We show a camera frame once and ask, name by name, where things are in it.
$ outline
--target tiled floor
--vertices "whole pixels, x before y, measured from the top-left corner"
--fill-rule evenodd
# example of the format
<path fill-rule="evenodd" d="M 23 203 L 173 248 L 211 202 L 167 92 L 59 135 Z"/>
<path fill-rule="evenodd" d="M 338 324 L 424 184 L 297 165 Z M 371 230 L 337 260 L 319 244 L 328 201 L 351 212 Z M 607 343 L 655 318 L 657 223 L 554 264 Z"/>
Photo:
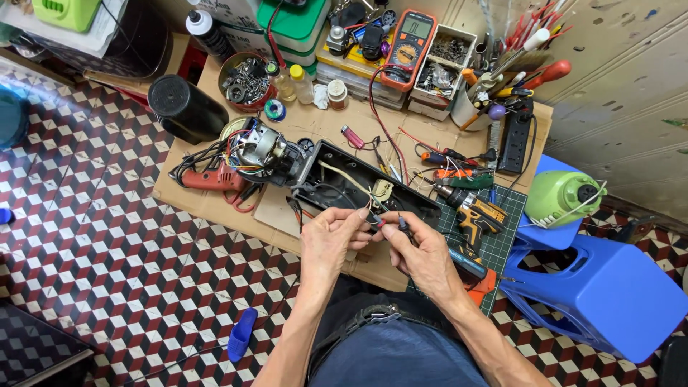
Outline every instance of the tiled floor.
<path fill-rule="evenodd" d="M 96 348 L 89 382 L 97 386 L 119 386 L 226 343 L 241 311 L 256 307 L 265 324 L 240 362 L 218 348 L 148 380 L 250 384 L 290 312 L 296 291 L 266 321 L 295 280 L 298 258 L 150 198 L 173 139 L 126 96 L 8 70 L 0 84 L 31 102 L 27 140 L 0 153 L 0 207 L 17 215 L 0 227 L 0 296 Z M 604 236 L 626 221 L 600 210 L 587 230 Z M 638 246 L 681 281 L 686 239 L 655 229 Z M 535 257 L 527 263 L 551 270 Z M 492 320 L 555 385 L 655 384 L 659 352 L 639 365 L 617 361 L 531 327 L 503 297 Z"/>

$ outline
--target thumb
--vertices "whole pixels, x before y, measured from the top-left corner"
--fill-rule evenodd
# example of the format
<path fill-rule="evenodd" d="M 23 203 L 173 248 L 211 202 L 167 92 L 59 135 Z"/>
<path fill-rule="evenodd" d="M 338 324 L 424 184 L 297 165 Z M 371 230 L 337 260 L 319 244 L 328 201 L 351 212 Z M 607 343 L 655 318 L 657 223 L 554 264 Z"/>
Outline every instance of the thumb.
<path fill-rule="evenodd" d="M 416 248 L 414 245 L 412 245 L 409 237 L 407 237 L 403 232 L 399 231 L 399 229 L 390 226 L 389 224 L 385 224 L 382 231 L 385 239 L 387 239 L 389 243 L 404 257 L 412 256 L 416 252 Z"/>
<path fill-rule="evenodd" d="M 344 233 L 351 238 L 351 236 L 354 235 L 354 232 L 358 231 L 358 228 L 363 224 L 363 222 L 365 222 L 367 217 L 367 208 L 357 209 L 344 220 L 342 226 L 339 227 L 339 232 Z"/>

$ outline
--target green cutting mat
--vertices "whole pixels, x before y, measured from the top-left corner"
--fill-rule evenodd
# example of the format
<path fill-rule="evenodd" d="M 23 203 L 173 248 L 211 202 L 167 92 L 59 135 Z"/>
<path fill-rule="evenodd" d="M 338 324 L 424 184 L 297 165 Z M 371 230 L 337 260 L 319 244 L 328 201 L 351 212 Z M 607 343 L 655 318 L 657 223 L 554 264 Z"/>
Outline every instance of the green cutting mat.
<path fill-rule="evenodd" d="M 497 187 L 497 204 L 499 204 L 502 202 L 502 198 L 508 189 L 501 185 L 495 185 L 495 187 Z M 481 189 L 477 195 L 481 200 L 488 202 L 490 199 L 490 190 Z M 521 214 L 523 213 L 527 198 L 528 196 L 522 193 L 511 191 L 509 199 L 502 205 L 502 209 L 509 214 L 506 219 L 506 227 L 504 227 L 504 230 L 499 234 L 485 233 L 482 236 L 482 246 L 480 247 L 480 254 L 478 255 L 482 258 L 483 265 L 497 272 L 497 277 L 501 276 L 504 272 L 506 257 L 514 242 L 516 228 L 518 227 L 519 219 L 521 219 Z M 440 218 L 440 224 L 437 226 L 437 230 L 439 232 L 452 231 L 454 233 L 460 233 L 456 221 L 456 209 L 446 205 L 444 198 L 439 196 L 437 198 L 437 203 L 442 208 L 442 217 Z M 462 246 L 464 244 L 463 239 L 458 237 L 445 235 L 445 238 L 447 239 L 449 247 Z M 487 316 L 492 312 L 492 307 L 495 303 L 495 294 L 498 288 L 499 281 L 497 281 L 495 290 L 486 294 L 480 304 L 480 309 Z M 407 285 L 407 291 L 414 291 L 410 281 Z"/>

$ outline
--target digital multimeter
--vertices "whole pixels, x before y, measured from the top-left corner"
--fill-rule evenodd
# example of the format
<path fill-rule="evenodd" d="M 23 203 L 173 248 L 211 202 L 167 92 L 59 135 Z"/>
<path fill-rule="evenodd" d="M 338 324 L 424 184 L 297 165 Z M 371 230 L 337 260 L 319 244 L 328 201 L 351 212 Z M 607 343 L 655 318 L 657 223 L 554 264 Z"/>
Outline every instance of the digital multimeter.
<path fill-rule="evenodd" d="M 410 67 L 410 78 L 399 74 L 393 67 L 382 70 L 380 79 L 383 85 L 408 92 L 418 74 L 421 59 L 430 46 L 431 35 L 437 28 L 437 19 L 414 10 L 405 10 L 397 23 L 394 40 L 385 63 Z"/>

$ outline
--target belt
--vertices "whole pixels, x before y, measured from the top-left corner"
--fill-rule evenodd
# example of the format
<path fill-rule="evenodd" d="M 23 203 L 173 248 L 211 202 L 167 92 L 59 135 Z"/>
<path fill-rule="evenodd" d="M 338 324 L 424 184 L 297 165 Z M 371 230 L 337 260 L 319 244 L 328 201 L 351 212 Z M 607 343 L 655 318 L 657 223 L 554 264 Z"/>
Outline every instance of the belt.
<path fill-rule="evenodd" d="M 332 350 L 339 345 L 342 340 L 346 339 L 349 337 L 349 335 L 356 331 L 356 329 L 364 327 L 368 324 L 382 324 L 398 319 L 415 322 L 417 324 L 423 324 L 451 335 L 450 328 L 446 324 L 443 324 L 442 322 L 434 322 L 425 317 L 404 312 L 399 309 L 397 304 L 371 305 L 365 309 L 359 310 L 354 318 L 337 328 L 331 335 L 327 336 L 323 341 L 318 343 L 315 348 L 313 348 L 310 353 L 305 383 L 308 384 L 308 382 L 315 376 L 318 368 L 320 368 Z"/>

